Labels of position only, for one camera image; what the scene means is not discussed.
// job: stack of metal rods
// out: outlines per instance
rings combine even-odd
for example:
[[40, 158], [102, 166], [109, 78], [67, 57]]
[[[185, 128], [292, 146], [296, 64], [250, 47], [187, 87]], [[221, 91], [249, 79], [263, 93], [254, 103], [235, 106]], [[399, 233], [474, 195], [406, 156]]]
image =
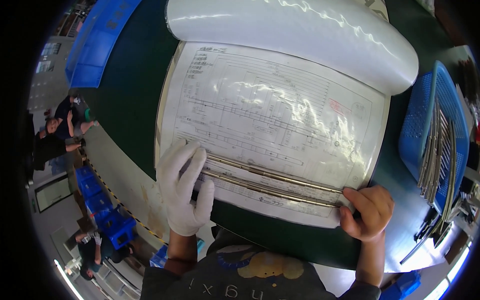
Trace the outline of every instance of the stack of metal rods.
[[446, 173], [446, 165], [442, 164], [442, 161], [445, 161], [443, 150], [448, 147], [448, 143], [445, 142], [448, 127], [445, 127], [442, 115], [438, 100], [435, 99], [433, 115], [430, 120], [430, 132], [418, 181], [418, 187], [421, 188], [420, 195], [425, 198], [430, 206], [433, 205], [435, 200], [440, 176], [444, 177]]
[[448, 190], [447, 197], [445, 199], [445, 206], [442, 212], [442, 223], [440, 225], [440, 232], [442, 232], [444, 223], [450, 218], [450, 212], [452, 210], [453, 198], [455, 196], [455, 181], [456, 181], [456, 140], [455, 140], [455, 124], [450, 120], [450, 173], [448, 177]]
[[455, 180], [456, 180], [456, 140], [455, 124], [447, 121], [440, 109], [439, 101], [435, 98], [430, 131], [423, 155], [418, 187], [420, 195], [432, 206], [435, 201], [440, 180], [448, 183], [448, 192], [442, 212], [439, 229], [449, 219], [452, 209]]

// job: gloved hand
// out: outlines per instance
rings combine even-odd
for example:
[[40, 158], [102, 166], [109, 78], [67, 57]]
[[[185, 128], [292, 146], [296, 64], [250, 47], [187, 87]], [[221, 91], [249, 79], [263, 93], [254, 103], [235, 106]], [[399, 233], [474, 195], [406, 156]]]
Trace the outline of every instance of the gloved hand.
[[92, 237], [95, 240], [95, 244], [100, 246], [102, 244], [102, 238], [100, 237], [100, 234], [98, 232], [93, 233]]
[[[181, 168], [192, 158], [182, 177]], [[181, 139], [168, 149], [156, 167], [156, 182], [160, 195], [167, 205], [167, 219], [170, 228], [179, 235], [189, 237], [208, 223], [212, 212], [215, 186], [206, 180], [198, 192], [196, 205], [191, 204], [193, 186], [206, 161], [206, 151], [199, 142]]]

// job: white paper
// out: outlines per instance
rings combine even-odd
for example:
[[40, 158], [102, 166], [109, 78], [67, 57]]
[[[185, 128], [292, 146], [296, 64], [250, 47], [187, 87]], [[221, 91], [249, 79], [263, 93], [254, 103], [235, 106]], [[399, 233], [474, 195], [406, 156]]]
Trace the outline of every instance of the white paper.
[[412, 86], [419, 61], [379, 6], [373, 0], [169, 0], [166, 19], [180, 40], [294, 55], [391, 96]]
[[[311, 61], [244, 46], [185, 44], [168, 89], [160, 154], [179, 138], [207, 151], [343, 188], [365, 186], [383, 139], [389, 98]], [[319, 192], [207, 161], [211, 168], [305, 196]], [[297, 203], [214, 179], [215, 197], [291, 222], [334, 228], [338, 210]]]

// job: blue crate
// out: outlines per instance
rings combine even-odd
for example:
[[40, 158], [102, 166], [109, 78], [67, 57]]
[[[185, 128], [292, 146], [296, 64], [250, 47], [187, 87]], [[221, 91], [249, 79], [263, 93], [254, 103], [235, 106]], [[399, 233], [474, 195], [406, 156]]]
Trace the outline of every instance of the blue crate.
[[150, 258], [151, 267], [163, 268], [165, 266], [168, 259], [167, 249], [167, 245], [163, 245], [162, 248]]
[[141, 0], [98, 0], [67, 59], [70, 87], [98, 87], [120, 32]]
[[97, 224], [113, 211], [113, 204], [112, 201], [110, 201], [110, 197], [102, 192], [86, 199], [85, 206], [94, 214], [93, 217]]
[[403, 273], [395, 282], [395, 285], [402, 292], [404, 298], [413, 293], [420, 284], [420, 274], [416, 270]]
[[82, 181], [79, 188], [85, 200], [102, 192], [102, 187], [98, 184], [95, 177]]
[[133, 229], [137, 224], [131, 215], [125, 217], [119, 212], [119, 209], [120, 205], [117, 205], [111, 213], [98, 223], [98, 228], [108, 236], [116, 250], [135, 238], [136, 234]]
[[[435, 96], [447, 120], [453, 120], [455, 123], [457, 162], [454, 195], [456, 195], [467, 165], [469, 135], [455, 85], [446, 67], [439, 61], [435, 62], [432, 72], [420, 77], [413, 85], [407, 115], [398, 141], [398, 150], [400, 158], [418, 181]], [[447, 189], [448, 180], [441, 180], [433, 206], [440, 214], [445, 206]]]
[[84, 167], [75, 169], [75, 175], [77, 177], [77, 184], [80, 187], [80, 184], [82, 183], [82, 181], [93, 177], [93, 172], [89, 166], [84, 166]]

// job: door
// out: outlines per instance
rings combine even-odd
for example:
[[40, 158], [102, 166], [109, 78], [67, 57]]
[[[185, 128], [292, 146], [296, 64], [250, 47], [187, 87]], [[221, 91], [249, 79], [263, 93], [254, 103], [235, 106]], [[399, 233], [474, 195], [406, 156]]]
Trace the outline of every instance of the door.
[[43, 212], [53, 204], [67, 198], [72, 192], [70, 191], [67, 175], [40, 187], [35, 191], [38, 210]]

